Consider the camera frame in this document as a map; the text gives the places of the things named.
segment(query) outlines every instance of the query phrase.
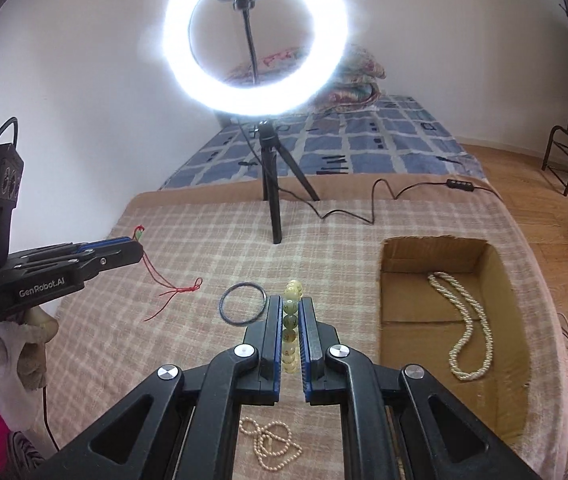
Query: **red string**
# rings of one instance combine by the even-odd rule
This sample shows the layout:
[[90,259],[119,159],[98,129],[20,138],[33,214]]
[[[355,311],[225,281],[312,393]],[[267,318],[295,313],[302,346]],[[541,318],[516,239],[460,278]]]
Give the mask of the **red string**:
[[[133,231],[133,240],[137,240],[138,239],[138,233],[141,235],[143,232],[144,232],[144,226],[138,225],[135,228],[135,230]],[[164,303],[163,307],[161,307],[160,310],[155,312],[151,317],[147,317],[146,319],[144,319],[144,321],[149,321],[149,320],[153,319],[155,316],[157,316],[158,314],[160,314],[160,312],[163,311],[168,306],[169,303],[171,303],[171,300],[177,294],[179,294],[181,292],[194,292],[195,290],[198,290],[200,288],[200,286],[203,282],[203,280],[201,278],[198,278],[198,279],[195,280],[195,283],[193,284],[193,286],[175,286],[175,285],[173,285],[173,283],[169,282],[165,277],[163,277],[159,270],[155,269],[155,266],[153,265],[150,258],[148,257],[148,254],[146,254],[146,251],[144,251],[144,254],[142,255],[142,261],[144,262],[146,270],[148,270],[148,274],[150,274],[153,281],[155,283],[158,283],[158,285],[161,285],[161,286],[169,289],[166,292],[161,293],[159,295],[159,297],[161,298],[162,296],[165,296],[167,294],[171,295],[171,297],[166,301],[166,303]]]

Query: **pearl necklace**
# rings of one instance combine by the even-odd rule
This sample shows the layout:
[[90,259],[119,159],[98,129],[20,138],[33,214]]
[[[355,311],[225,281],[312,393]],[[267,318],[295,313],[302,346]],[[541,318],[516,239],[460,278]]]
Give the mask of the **pearl necklace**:
[[[464,303],[462,303],[462,301],[460,301],[454,293],[441,285],[437,281],[438,278],[450,283],[463,296],[464,300],[466,300],[467,303],[473,307],[475,311],[477,311],[477,314],[480,317],[481,328],[483,329],[483,333],[486,338],[486,358],[484,359],[481,368],[475,372],[462,372],[457,362],[459,352],[461,352],[462,348],[468,343],[468,341],[470,341],[472,336],[472,318],[470,317],[468,309],[465,307]],[[445,272],[433,272],[428,276],[428,281],[436,291],[457,307],[466,324],[464,335],[462,335],[462,338],[459,339],[459,341],[452,347],[451,351],[448,352],[448,364],[450,365],[450,371],[460,381],[474,381],[475,379],[483,377],[492,363],[492,332],[490,331],[490,326],[488,325],[488,319],[486,318],[483,306],[481,306],[481,304],[475,300],[475,298],[473,298],[456,279]]]
[[[245,423],[251,423],[255,426],[254,430],[247,430],[244,427]],[[286,438],[279,436],[278,434],[269,431],[270,428],[275,428],[276,426],[281,426],[286,430]],[[240,420],[240,431],[248,436],[252,436],[253,438],[253,451],[257,456],[257,460],[259,460],[259,464],[266,470],[271,472],[280,471],[286,465],[290,464],[293,460],[297,460],[300,455],[302,454],[302,447],[299,446],[296,442],[293,442],[292,434],[290,428],[287,424],[275,420],[273,422],[269,422],[265,426],[260,426],[256,420],[245,416],[243,419]],[[273,439],[284,444],[283,449],[279,451],[273,451]],[[268,449],[264,446],[264,440],[268,440],[269,446]],[[291,456],[284,459],[283,462],[280,462],[275,467],[268,466],[264,463],[264,459],[269,456],[282,456],[285,455],[290,447],[293,446],[297,451],[294,452]]]

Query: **blue checkered bedsheet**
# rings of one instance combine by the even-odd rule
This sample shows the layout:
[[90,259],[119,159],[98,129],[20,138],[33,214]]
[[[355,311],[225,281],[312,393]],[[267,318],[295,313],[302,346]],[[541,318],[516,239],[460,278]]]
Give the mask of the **blue checkered bedsheet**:
[[[349,114],[279,117],[275,127],[307,175],[450,173],[485,178],[479,161],[411,97],[382,96],[374,107]],[[259,154],[259,142],[252,138],[251,142]],[[279,156],[277,172],[292,176]],[[163,188],[237,182],[260,175],[240,126],[232,124],[173,173]]]

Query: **ring light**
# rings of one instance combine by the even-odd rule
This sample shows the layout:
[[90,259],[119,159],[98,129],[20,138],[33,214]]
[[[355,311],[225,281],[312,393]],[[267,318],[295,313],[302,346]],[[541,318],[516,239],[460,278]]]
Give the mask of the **ring light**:
[[301,67],[273,84],[252,88],[228,86],[204,72],[193,58],[189,24],[199,1],[169,1],[163,50],[184,91],[210,108],[247,116],[280,114],[314,95],[328,81],[341,59],[348,34],[343,1],[302,0],[312,16],[315,39]]

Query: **black rubber ring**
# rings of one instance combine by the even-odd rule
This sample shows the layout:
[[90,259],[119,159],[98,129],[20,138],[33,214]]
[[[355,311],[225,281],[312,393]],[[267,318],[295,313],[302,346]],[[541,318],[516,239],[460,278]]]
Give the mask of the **black rubber ring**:
[[[247,319],[245,321],[233,321],[232,319],[229,319],[226,314],[224,314],[224,301],[226,300],[226,297],[228,296],[228,294],[230,294],[236,288],[240,288],[241,286],[249,286],[250,288],[254,288],[256,290],[259,290],[261,292],[261,295],[264,298],[264,304],[262,305],[261,310],[257,313],[257,316],[251,317],[250,319]],[[264,311],[266,310],[267,303],[268,303],[268,298],[266,296],[266,291],[263,289],[262,286],[258,285],[257,283],[253,283],[253,282],[235,283],[235,285],[231,286],[230,288],[227,288],[226,291],[224,292],[224,294],[222,294],[222,297],[219,299],[219,316],[225,322],[227,322],[229,325],[233,325],[233,326],[250,325],[251,323],[254,323],[255,321],[257,321],[259,319],[259,317],[264,313]]]

